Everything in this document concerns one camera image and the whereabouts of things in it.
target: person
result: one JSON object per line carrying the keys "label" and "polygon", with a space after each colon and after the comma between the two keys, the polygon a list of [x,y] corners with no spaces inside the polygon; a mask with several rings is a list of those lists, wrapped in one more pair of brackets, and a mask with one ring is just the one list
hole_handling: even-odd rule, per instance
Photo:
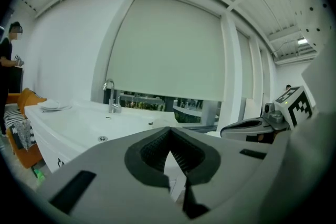
{"label": "person", "polygon": [[19,22],[12,23],[9,27],[8,37],[4,38],[0,45],[0,126],[1,135],[3,137],[6,136],[4,114],[9,89],[9,72],[11,67],[20,67],[23,64],[20,59],[11,61],[12,40],[20,39],[22,32],[22,27]]}

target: black shirt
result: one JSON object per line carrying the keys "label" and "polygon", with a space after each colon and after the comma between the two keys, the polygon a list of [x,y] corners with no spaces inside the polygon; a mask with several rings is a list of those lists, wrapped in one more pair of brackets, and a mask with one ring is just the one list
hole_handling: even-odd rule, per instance
{"label": "black shirt", "polygon": [[[8,38],[5,38],[0,45],[0,58],[6,57],[7,60],[12,58],[12,44]],[[2,86],[8,85],[10,67],[3,67],[0,63],[0,84]]]}

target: cable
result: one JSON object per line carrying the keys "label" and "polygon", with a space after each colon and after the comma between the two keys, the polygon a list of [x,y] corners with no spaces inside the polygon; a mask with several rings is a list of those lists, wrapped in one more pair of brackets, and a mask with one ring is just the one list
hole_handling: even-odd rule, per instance
{"label": "cable", "polygon": [[[291,43],[291,42],[293,42],[293,41],[295,41],[295,40],[285,42],[284,44]],[[272,55],[272,54],[275,54],[276,52],[278,52],[278,51],[283,47],[284,44],[282,44],[282,45],[280,46],[280,48],[277,49],[276,51],[273,51],[273,52],[271,53],[271,55]]]}

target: striped cushion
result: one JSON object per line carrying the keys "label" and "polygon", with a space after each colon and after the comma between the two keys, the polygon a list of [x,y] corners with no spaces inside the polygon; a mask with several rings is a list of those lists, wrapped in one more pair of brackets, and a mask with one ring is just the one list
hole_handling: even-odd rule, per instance
{"label": "striped cushion", "polygon": [[17,104],[6,105],[4,116],[6,129],[10,128],[15,122],[23,121],[24,119]]}
{"label": "striped cushion", "polygon": [[[10,129],[10,131],[12,132],[12,136],[13,136],[13,139],[15,141],[17,148],[19,150],[22,149],[23,146],[17,134],[16,128],[14,127],[14,123],[19,122],[19,121],[27,121],[27,119],[23,117],[17,104],[7,104],[5,106],[4,120],[5,120],[6,129]],[[34,131],[31,126],[30,126],[30,140],[32,142],[32,145],[36,144],[36,140],[34,137]]]}

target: drain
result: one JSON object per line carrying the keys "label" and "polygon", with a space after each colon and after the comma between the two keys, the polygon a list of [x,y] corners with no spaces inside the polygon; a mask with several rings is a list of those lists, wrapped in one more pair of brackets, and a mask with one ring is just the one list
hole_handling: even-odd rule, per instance
{"label": "drain", "polygon": [[99,142],[105,142],[105,141],[107,141],[107,137],[106,136],[100,136],[100,137],[98,137],[98,141]]}

